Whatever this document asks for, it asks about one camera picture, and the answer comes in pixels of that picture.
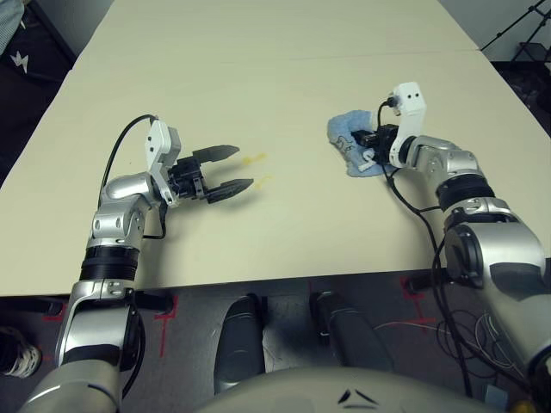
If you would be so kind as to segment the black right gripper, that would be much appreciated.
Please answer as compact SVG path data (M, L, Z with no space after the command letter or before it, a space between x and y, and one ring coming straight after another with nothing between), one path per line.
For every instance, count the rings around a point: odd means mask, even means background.
M379 164L389 164L389 154L396 139L398 126L386 124L379 126L374 132L358 130L352 133L352 137L360 146L371 146L374 150L373 159Z

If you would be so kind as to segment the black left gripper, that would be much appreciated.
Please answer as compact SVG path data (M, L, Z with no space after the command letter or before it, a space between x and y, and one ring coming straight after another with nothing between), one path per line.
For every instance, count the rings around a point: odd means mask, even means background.
M180 199L202 200L209 204L226 200L245 191L253 179L234 179L221 183L216 188L205 192L201 164L219 162L239 152L234 145L215 145L192 152L192 156L177 159L176 164L169 168L169 185Z

